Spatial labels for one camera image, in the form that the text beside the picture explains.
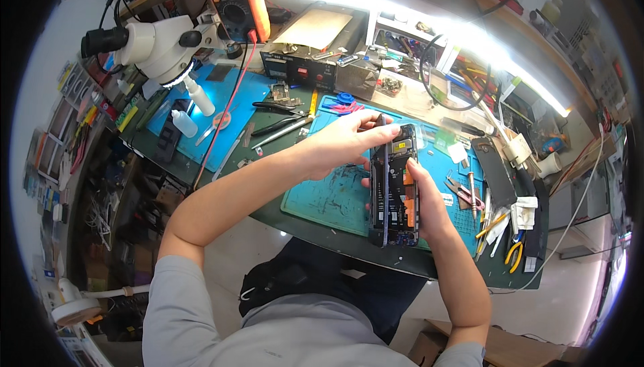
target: phone display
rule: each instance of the phone display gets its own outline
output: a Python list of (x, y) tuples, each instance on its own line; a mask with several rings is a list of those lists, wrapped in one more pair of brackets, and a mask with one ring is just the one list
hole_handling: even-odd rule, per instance
[[(385, 125), (380, 114), (376, 125)], [(378, 247), (408, 245), (419, 239), (418, 187), (407, 172), (407, 160), (418, 161), (416, 133), (413, 124), (400, 126), (391, 142), (370, 150), (371, 200), (369, 236)]]

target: yellow-handled pliers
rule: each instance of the yellow-handled pliers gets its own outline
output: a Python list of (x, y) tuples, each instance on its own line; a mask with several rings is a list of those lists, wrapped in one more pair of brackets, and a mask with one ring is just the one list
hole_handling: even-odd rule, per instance
[(505, 257), (505, 264), (507, 265), (510, 262), (510, 258), (512, 258), (512, 267), (510, 268), (510, 273), (513, 273), (519, 267), (519, 263), (521, 262), (521, 255), (522, 254), (523, 254), (523, 242), (522, 241), (519, 241), (518, 243), (515, 243), (511, 247), (510, 251), (507, 252), (507, 256)]

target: workbench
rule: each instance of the workbench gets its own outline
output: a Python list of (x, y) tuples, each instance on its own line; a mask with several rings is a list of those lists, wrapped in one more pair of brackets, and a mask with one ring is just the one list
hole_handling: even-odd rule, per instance
[[(331, 92), (321, 91), (319, 92), (318, 98), (321, 98), (324, 94), (331, 94)], [(312, 97), (312, 88), (291, 89), (290, 96), (292, 98), (301, 98), (303, 104), (300, 106), (300, 108), (308, 110)], [(397, 112), (398, 114), (401, 113), (399, 109), (387, 108), (380, 103), (378, 104), (378, 106), (383, 110)], [(123, 139), (124, 143), (127, 146), (130, 146), (138, 155), (140, 155), (141, 157), (146, 157), (153, 161), (152, 158), (157, 148), (158, 137), (147, 129), (137, 131), (135, 127), (136, 123), (141, 119), (141, 117), (143, 117), (143, 114), (145, 113), (144, 110), (144, 108), (140, 108), (140, 110), (127, 125), (127, 128), (123, 131), (120, 137), (121, 139)], [(411, 118), (417, 118), (409, 114), (404, 115), (407, 115)], [(249, 120), (249, 123), (254, 122), (256, 125), (255, 129), (257, 130), (284, 117), (284, 115), (255, 112)], [(288, 146), (294, 145), (297, 137), (298, 130), (295, 130), (284, 135), (278, 140), (275, 140), (274, 142), (263, 145), (263, 156), (273, 154), (285, 149)], [(254, 161), (260, 159), (257, 153), (253, 149), (251, 149), (251, 147), (257, 142), (260, 142), (262, 138), (263, 137), (252, 138), (248, 147), (243, 147), (243, 145), (240, 143), (232, 152), (229, 160), (224, 165), (220, 177), (237, 170), (237, 163), (244, 159), (251, 159)], [(219, 150), (226, 152), (228, 151), (228, 149), (229, 148), (221, 148)], [(178, 151), (175, 151), (173, 160), (169, 164), (157, 164), (168, 173), (181, 180), (187, 186), (191, 186), (193, 184), (200, 168), (200, 165), (198, 163), (190, 160), (187, 156), (181, 154)], [(212, 176), (212, 172), (205, 169), (204, 174), (200, 180), (199, 187), (210, 183)], [(293, 236), (304, 241), (319, 245), (329, 250), (340, 252), (352, 258), (362, 259), (363, 261), (369, 263), (374, 263), (403, 272), (424, 276), (430, 280), (437, 279), (438, 274), (436, 271), (436, 266), (430, 252), (409, 247), (390, 246), (380, 249), (368, 243), (364, 237), (345, 233), (338, 229), (334, 229), (332, 231), (328, 227), (324, 227), (300, 218), (292, 217), (281, 212), (280, 203), (282, 202), (282, 199), (283, 195), (278, 196), (260, 209), (253, 212), (250, 216), (264, 224), (267, 224), (288, 234), (292, 234)], [(545, 226), (545, 228), (547, 228), (547, 218), (547, 215), (542, 215), (542, 219), (545, 220), (545, 223), (542, 225)], [(489, 254), (492, 250), (492, 246), (487, 246), (486, 250), (481, 255), (479, 262), (476, 265), (479, 268), (479, 271), (485, 279), (488, 287), (501, 289), (518, 289), (525, 285), (533, 277), (533, 274), (524, 274), (521, 272), (524, 267), (525, 257), (519, 265), (517, 272), (510, 274), (509, 266), (503, 264), (505, 258), (504, 247), (504, 243), (501, 243), (496, 256), (494, 258), (490, 258)], [(536, 264), (536, 269), (538, 269), (542, 263), (543, 260), (539, 259)], [(538, 276), (528, 286), (528, 289), (537, 289), (540, 280), (541, 276)]]

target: teal repair mat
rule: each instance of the teal repair mat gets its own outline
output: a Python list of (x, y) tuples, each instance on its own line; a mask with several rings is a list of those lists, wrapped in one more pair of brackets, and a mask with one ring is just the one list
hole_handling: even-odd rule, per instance
[[(195, 143), (199, 137), (202, 136), (204, 131), (212, 125), (214, 116), (225, 109), (226, 103), (228, 103), (228, 99), (230, 98), (230, 94), (234, 89), (237, 74), (239, 72), (239, 68), (236, 67), (228, 72), (222, 82), (206, 81), (206, 77), (212, 70), (213, 65), (205, 65), (199, 68), (199, 70), (192, 72), (192, 74), (196, 73), (199, 75), (195, 81), (201, 85), (204, 92), (213, 101), (215, 111), (211, 116), (206, 117), (201, 113), (199, 107), (194, 106), (190, 117), (197, 123), (199, 130), (192, 138), (182, 135), (176, 146), (176, 149), (179, 152), (188, 156), (197, 163), (201, 163), (204, 159), (205, 152), (208, 150), (208, 146), (210, 146), (210, 142), (214, 137), (214, 131), (211, 132), (211, 134), (204, 139), (199, 146), (195, 146)], [(266, 95), (270, 92), (269, 85), (274, 84), (275, 82), (276, 81), (274, 79), (269, 79), (264, 75), (246, 72), (242, 82), (239, 84), (237, 94), (230, 104), (230, 124), (228, 127), (219, 131), (217, 141), (215, 141), (213, 146), (213, 151), (210, 153), (208, 161), (205, 164), (206, 169), (212, 172), (217, 170), (233, 142), (237, 139), (239, 133), (242, 132), (244, 126), (255, 112), (253, 102), (263, 101)], [(181, 92), (177, 87), (174, 87), (167, 95), (167, 100), (173, 102), (175, 99), (189, 99), (188, 91), (184, 90)], [(165, 119), (166, 117), (157, 117), (152, 120), (147, 125), (148, 130), (158, 136), (163, 124), (165, 123)]]
[[(320, 104), (332, 105), (334, 102), (325, 96)], [(374, 106), (365, 105), (365, 107), (389, 114), (393, 117), (394, 122), (403, 118), (399, 114), (380, 110)], [(324, 109), (321, 106), (318, 107), (318, 114), (318, 117), (313, 120), (309, 134), (321, 130), (337, 119), (337, 115), (332, 110)], [(414, 123), (421, 126), (423, 136), (429, 136), (431, 132), (436, 133), (439, 130), (438, 127), (425, 122), (414, 121)], [(426, 146), (421, 149), (422, 145), (419, 145), (418, 160), (436, 181), (439, 191), (443, 194), (449, 218), (473, 256), (476, 251), (475, 235), (477, 232), (475, 232), (472, 212), (470, 209), (459, 209), (456, 194), (452, 193), (444, 183), (451, 170), (451, 177), (454, 180), (466, 187), (469, 186), (467, 173), (470, 169), (463, 168), (461, 163), (453, 163), (449, 156), (436, 150), (430, 140), (424, 139), (423, 141), (423, 145)], [(428, 150), (432, 150), (434, 154), (430, 155)], [(471, 170), (474, 172), (475, 185), (482, 193), (483, 169), (480, 167), (474, 151), (469, 149), (467, 153), (470, 158)], [(365, 209), (365, 204), (369, 203), (370, 194), (368, 189), (360, 185), (360, 179), (368, 177), (368, 175), (369, 173), (361, 166), (340, 166), (323, 180), (305, 181), (288, 190), (284, 194), (281, 210), (323, 226), (366, 237), (369, 231), (369, 214)], [(427, 242), (422, 239), (417, 248), (430, 249)]]

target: gray t-shirt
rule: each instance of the gray t-shirt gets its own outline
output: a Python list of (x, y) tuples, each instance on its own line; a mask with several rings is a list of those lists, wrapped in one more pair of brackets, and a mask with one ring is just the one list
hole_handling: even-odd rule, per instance
[[(482, 365), (483, 347), (447, 349), (436, 366)], [(221, 340), (204, 275), (181, 256), (159, 259), (143, 322), (146, 366), (414, 366), (387, 347), (366, 315), (320, 294), (284, 296), (251, 310)]]

